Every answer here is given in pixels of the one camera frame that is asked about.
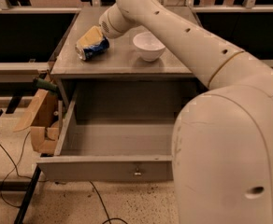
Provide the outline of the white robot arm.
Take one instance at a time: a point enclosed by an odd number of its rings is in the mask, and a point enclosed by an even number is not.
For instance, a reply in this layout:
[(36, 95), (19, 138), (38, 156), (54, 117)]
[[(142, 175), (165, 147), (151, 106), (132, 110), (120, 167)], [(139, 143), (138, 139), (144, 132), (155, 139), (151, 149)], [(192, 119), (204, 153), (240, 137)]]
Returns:
[(174, 125), (180, 224), (273, 224), (273, 69), (164, 1), (116, 0), (99, 26), (109, 38), (146, 27), (208, 89)]

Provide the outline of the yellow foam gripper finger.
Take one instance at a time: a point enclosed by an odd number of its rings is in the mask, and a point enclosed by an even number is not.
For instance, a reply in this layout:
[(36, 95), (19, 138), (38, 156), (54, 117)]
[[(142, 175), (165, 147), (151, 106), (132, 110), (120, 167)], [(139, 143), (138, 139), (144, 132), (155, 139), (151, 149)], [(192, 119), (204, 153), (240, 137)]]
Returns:
[(91, 45), (99, 44), (103, 40), (103, 34), (98, 26), (93, 26), (88, 30), (77, 42), (77, 45), (82, 48), (90, 47)]

